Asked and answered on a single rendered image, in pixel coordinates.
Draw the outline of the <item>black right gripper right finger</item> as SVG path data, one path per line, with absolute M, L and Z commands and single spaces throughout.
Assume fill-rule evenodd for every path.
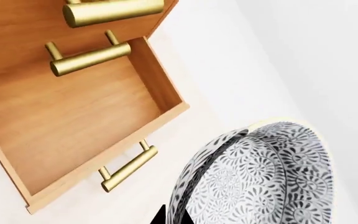
M 186 210 L 186 203 L 179 203 L 179 224 L 194 224 L 194 221 Z

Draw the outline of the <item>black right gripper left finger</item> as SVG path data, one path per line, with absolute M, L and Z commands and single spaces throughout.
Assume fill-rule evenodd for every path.
M 166 205 L 162 205 L 150 224 L 166 224 Z

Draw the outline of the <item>black white patterned bowl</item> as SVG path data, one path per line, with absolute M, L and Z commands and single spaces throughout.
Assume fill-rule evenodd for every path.
M 170 197 L 194 224 L 333 224 L 328 152 L 309 127 L 289 121 L 239 128 L 212 139 L 188 161 Z

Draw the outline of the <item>wooden cabinet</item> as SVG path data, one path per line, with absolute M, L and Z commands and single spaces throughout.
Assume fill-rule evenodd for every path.
M 146 41 L 177 1 L 160 14 L 72 29 L 63 0 L 0 0 L 0 137 L 65 124 L 136 126 L 187 110 Z M 47 42 L 68 57 L 108 47 L 108 29 L 131 55 L 54 76 Z

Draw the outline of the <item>open wooden drawer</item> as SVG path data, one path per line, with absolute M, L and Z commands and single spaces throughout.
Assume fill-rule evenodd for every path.
M 55 77 L 0 74 L 0 164 L 30 213 L 189 108 L 145 37 L 130 55 Z

